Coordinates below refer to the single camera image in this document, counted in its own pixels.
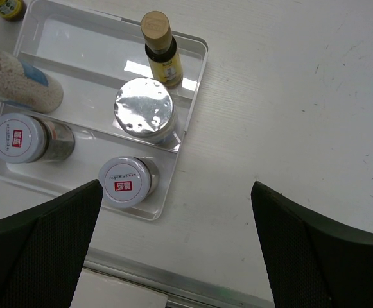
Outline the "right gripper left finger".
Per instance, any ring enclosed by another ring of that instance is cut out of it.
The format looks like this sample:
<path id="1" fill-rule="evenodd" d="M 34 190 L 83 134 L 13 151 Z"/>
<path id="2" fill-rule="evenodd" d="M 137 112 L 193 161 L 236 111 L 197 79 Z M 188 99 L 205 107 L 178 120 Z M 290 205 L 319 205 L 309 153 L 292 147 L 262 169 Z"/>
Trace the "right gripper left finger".
<path id="1" fill-rule="evenodd" d="M 103 197 L 92 180 L 0 219 L 0 307 L 69 307 Z"/>

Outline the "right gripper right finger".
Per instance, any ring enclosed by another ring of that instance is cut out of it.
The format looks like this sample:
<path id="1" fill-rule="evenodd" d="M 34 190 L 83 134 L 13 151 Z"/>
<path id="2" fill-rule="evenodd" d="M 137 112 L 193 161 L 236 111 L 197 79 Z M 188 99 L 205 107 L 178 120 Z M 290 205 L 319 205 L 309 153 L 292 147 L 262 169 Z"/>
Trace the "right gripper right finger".
<path id="1" fill-rule="evenodd" d="M 251 202 L 276 307 L 373 307 L 373 233 L 259 181 Z"/>

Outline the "white lid jar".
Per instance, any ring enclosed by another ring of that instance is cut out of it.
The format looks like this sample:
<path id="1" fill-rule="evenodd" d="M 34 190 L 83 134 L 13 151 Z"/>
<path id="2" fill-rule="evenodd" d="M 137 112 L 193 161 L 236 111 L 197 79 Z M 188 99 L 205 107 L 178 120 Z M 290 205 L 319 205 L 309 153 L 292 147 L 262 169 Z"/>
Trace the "white lid jar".
<path id="1" fill-rule="evenodd" d="M 74 147 L 73 131 L 65 124 L 22 113 L 0 117 L 0 159 L 7 163 L 60 162 Z"/>
<path id="2" fill-rule="evenodd" d="M 159 179 L 159 168 L 147 157 L 115 157 L 107 161 L 98 173 L 103 199 L 118 209 L 140 204 L 156 190 Z"/>

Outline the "blue label shaker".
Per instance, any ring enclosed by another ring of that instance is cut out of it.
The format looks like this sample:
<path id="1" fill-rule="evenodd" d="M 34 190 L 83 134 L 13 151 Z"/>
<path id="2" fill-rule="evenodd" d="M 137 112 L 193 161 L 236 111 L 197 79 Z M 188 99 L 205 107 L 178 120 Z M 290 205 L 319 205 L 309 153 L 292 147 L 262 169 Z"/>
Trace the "blue label shaker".
<path id="1" fill-rule="evenodd" d="M 0 102 L 49 113 L 62 103 L 61 84 L 40 69 L 0 49 Z"/>
<path id="2" fill-rule="evenodd" d="M 117 92 L 114 115 L 130 136 L 165 148 L 181 142 L 175 102 L 167 88 L 152 78 L 135 78 Z"/>

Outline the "yellow label sauce bottle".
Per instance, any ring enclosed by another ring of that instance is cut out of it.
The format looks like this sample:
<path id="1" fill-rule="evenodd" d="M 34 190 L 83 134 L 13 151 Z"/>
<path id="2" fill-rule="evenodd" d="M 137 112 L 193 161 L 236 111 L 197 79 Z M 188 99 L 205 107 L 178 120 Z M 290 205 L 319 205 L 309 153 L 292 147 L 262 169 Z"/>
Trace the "yellow label sauce bottle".
<path id="1" fill-rule="evenodd" d="M 22 0 L 0 0 L 0 17 L 6 21 L 22 20 L 26 9 L 27 5 Z"/>
<path id="2" fill-rule="evenodd" d="M 168 17 L 160 11 L 150 11 L 141 20 L 153 78 L 167 88 L 176 87 L 183 79 L 183 69 Z"/>

